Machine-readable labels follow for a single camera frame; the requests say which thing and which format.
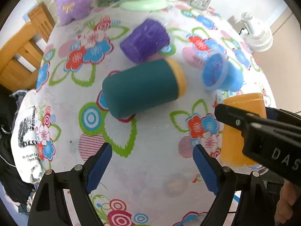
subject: blue gripper pad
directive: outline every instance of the blue gripper pad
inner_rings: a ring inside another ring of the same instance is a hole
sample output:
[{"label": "blue gripper pad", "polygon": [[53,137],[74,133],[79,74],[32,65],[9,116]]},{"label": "blue gripper pad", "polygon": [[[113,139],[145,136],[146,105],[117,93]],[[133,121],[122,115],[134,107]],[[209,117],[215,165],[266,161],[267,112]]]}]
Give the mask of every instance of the blue gripper pad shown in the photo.
[{"label": "blue gripper pad", "polygon": [[193,148],[193,160],[204,179],[207,189],[217,195],[219,193],[218,178],[198,145]]},{"label": "blue gripper pad", "polygon": [[93,168],[90,170],[87,176],[87,186],[86,191],[90,194],[93,190],[97,188],[100,183],[100,180],[106,170],[110,160],[112,158],[112,146],[108,145],[103,151],[101,156],[95,162]]}]

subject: tablecloth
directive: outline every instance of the tablecloth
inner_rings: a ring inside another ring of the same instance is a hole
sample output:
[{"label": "tablecloth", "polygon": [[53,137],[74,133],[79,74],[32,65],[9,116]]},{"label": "tablecloth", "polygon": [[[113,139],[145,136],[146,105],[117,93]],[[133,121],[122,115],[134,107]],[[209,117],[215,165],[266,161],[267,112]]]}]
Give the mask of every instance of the tablecloth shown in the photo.
[{"label": "tablecloth", "polygon": [[[117,120],[108,111],[102,82],[135,66],[119,44],[154,16],[168,21],[175,40],[150,60],[176,59],[188,90],[174,102]],[[243,72],[239,92],[204,90],[199,55],[208,49],[225,53]],[[223,124],[215,119],[214,107],[225,98],[252,92],[262,92],[266,106],[275,107],[252,52],[213,9],[198,12],[183,1],[157,12],[126,11],[118,5],[94,8],[82,21],[57,24],[50,36],[37,82],[39,156],[44,169],[67,171],[108,142],[111,162],[89,195],[105,225],[181,226],[196,218],[199,225],[214,195],[192,159],[193,146],[201,143],[216,158]],[[65,194],[72,221],[78,224],[71,197]]]}]

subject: human hand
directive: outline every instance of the human hand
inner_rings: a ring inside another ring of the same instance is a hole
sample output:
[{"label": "human hand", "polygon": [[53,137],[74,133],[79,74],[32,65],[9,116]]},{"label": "human hand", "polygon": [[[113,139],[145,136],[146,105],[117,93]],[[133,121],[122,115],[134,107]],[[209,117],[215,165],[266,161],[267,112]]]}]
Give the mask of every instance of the human hand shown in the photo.
[{"label": "human hand", "polygon": [[292,206],[297,200],[297,191],[290,181],[285,180],[280,191],[280,200],[277,203],[275,220],[284,224],[293,215]]}]

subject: white lettering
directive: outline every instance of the white lettering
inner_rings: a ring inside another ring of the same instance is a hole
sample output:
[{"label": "white lettering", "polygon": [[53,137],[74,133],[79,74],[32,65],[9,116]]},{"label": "white lettering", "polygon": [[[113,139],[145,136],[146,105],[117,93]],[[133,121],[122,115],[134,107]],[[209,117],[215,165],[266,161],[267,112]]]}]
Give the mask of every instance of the white lettering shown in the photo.
[{"label": "white lettering", "polygon": [[290,155],[288,154],[287,157],[285,157],[285,159],[281,162],[281,164],[285,163],[288,166],[289,159],[290,159]]},{"label": "white lettering", "polygon": [[275,148],[274,153],[273,153],[273,155],[272,155],[272,159],[273,159],[273,160],[277,160],[277,159],[279,158],[280,152],[281,152],[280,149]]},{"label": "white lettering", "polygon": [[292,167],[292,169],[296,171],[296,170],[299,168],[300,162],[301,162],[301,159],[297,159],[297,160],[295,161],[295,164],[294,164],[294,166]]}]

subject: purple plush toy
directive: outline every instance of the purple plush toy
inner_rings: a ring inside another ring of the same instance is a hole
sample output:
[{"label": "purple plush toy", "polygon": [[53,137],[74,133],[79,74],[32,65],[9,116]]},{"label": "purple plush toy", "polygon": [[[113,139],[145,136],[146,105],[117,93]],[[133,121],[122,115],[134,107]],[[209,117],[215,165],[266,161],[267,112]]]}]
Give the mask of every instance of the purple plush toy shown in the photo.
[{"label": "purple plush toy", "polygon": [[61,25],[65,25],[73,19],[80,20],[87,17],[92,0],[55,0],[55,2]]}]

